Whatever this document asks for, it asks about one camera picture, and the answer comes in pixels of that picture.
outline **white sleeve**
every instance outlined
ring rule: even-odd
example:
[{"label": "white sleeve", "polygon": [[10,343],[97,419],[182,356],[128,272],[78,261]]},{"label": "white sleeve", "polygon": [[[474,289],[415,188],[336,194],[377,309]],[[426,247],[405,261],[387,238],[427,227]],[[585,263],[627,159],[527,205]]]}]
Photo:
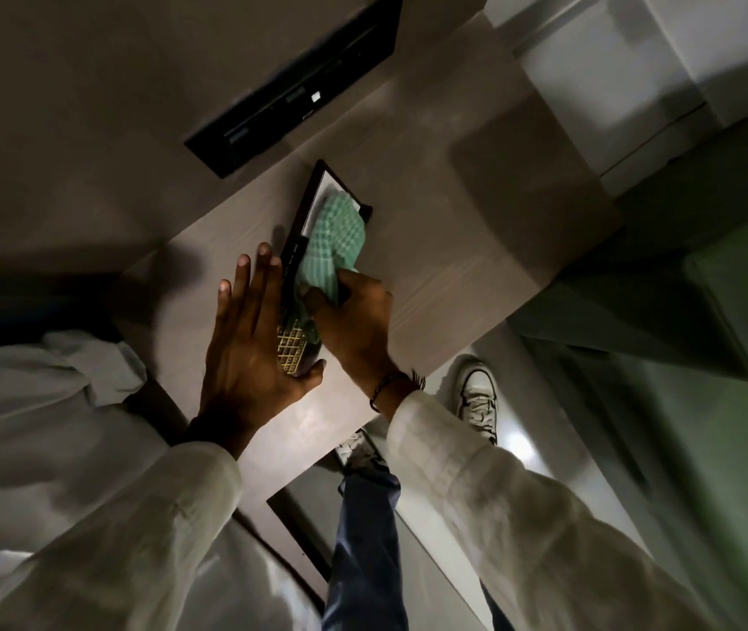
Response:
[{"label": "white sleeve", "polygon": [[171,629],[242,494],[232,456],[173,447],[11,574],[0,629]]},{"label": "white sleeve", "polygon": [[714,628],[681,585],[569,488],[527,471],[431,396],[402,402],[388,445],[513,623],[532,631]]}]

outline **blue jeans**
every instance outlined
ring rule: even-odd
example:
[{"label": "blue jeans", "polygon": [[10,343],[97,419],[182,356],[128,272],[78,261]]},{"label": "blue jeans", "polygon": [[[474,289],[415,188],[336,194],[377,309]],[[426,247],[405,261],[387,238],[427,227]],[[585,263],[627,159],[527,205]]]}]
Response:
[{"label": "blue jeans", "polygon": [[[408,631],[394,508],[400,481],[388,469],[354,469],[339,487],[333,572],[323,631]],[[495,631],[514,631],[482,586]]]}]

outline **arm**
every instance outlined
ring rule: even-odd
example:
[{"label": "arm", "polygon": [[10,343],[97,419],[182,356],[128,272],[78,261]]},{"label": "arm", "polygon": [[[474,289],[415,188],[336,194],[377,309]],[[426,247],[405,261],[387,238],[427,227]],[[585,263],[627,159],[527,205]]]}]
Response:
[{"label": "arm", "polygon": [[277,359],[280,258],[268,244],[219,287],[200,415],[127,486],[35,553],[0,593],[0,629],[171,629],[195,569],[242,493],[236,458],[255,433],[322,380]]},{"label": "arm", "polygon": [[[305,293],[324,344],[368,397],[397,370],[389,358],[391,295],[339,271],[351,292],[334,307]],[[592,517],[569,488],[528,472],[408,378],[376,404],[389,451],[409,468],[509,620],[533,631],[709,629],[684,588],[622,533]]]}]

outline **cuff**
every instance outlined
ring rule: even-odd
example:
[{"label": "cuff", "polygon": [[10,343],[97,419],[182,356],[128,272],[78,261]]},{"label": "cuff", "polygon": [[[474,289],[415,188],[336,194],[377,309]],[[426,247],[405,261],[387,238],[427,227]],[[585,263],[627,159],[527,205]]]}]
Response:
[{"label": "cuff", "polygon": [[413,475],[435,507],[442,507],[475,454],[493,447],[424,392],[412,392],[400,404],[386,442],[397,466]]},{"label": "cuff", "polygon": [[218,533],[237,508],[242,476],[237,461],[220,446],[182,443],[121,493],[171,500],[188,521]]}]

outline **cleaning cloth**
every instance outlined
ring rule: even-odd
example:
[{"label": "cleaning cloth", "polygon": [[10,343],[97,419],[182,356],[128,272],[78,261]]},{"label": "cleaning cloth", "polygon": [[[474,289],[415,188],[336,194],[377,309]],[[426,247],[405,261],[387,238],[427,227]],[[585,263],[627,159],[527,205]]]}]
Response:
[{"label": "cleaning cloth", "polygon": [[[318,287],[335,305],[338,303],[339,268],[355,270],[354,264],[365,243],[365,222],[347,192],[336,191],[327,196],[310,234],[306,252],[295,275],[295,291],[301,285]],[[318,341],[315,324],[300,302],[298,322],[306,339]]]}]

